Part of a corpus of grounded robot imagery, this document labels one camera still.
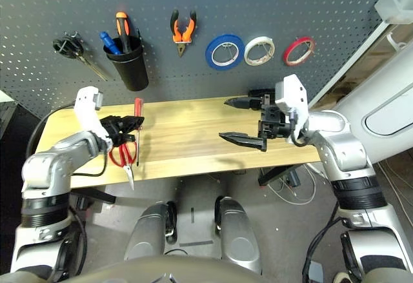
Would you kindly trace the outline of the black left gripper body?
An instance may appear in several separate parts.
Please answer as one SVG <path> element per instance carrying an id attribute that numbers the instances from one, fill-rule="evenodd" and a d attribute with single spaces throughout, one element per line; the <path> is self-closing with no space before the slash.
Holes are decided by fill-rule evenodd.
<path id="1" fill-rule="evenodd" d="M 108 137 L 113 142 L 113 145 L 122 145 L 121 136 L 122 124 L 121 117 L 109 115 L 99 120 L 102 127 L 106 130 Z"/>

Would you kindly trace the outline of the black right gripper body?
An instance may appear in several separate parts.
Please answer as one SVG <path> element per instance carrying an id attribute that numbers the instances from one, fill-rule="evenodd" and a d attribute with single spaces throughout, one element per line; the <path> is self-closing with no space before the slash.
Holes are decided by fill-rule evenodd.
<path id="1" fill-rule="evenodd" d="M 286 122 L 285 114 L 270 98 L 269 94 L 264 94 L 262 98 L 257 136 L 261 139 L 288 138 L 290 125 Z"/>

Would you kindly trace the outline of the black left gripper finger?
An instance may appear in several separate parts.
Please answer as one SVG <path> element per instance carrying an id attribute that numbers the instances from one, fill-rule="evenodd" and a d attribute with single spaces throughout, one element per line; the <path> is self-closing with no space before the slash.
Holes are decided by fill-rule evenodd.
<path id="1" fill-rule="evenodd" d="M 112 142 L 114 144 L 124 144 L 127 142 L 135 142 L 136 138 L 134 135 L 127 134 L 127 133 L 118 133 L 112 137 Z"/>
<path id="2" fill-rule="evenodd" d="M 140 116 L 125 116 L 121 118 L 121 131 L 131 132 L 139 130 L 145 118 Z"/>

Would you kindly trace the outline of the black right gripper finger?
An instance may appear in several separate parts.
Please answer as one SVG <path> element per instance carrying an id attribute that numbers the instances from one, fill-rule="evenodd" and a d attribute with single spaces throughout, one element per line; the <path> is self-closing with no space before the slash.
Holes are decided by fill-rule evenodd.
<path id="1" fill-rule="evenodd" d="M 225 132 L 219 133 L 219 136 L 232 144 L 247 148 L 255 148 L 260 151 L 267 150 L 267 140 L 259 137 L 251 137 L 246 133 Z"/>
<path id="2" fill-rule="evenodd" d="M 227 99 L 224 104 L 239 109 L 260 110 L 262 100 L 259 97 L 235 97 Z"/>

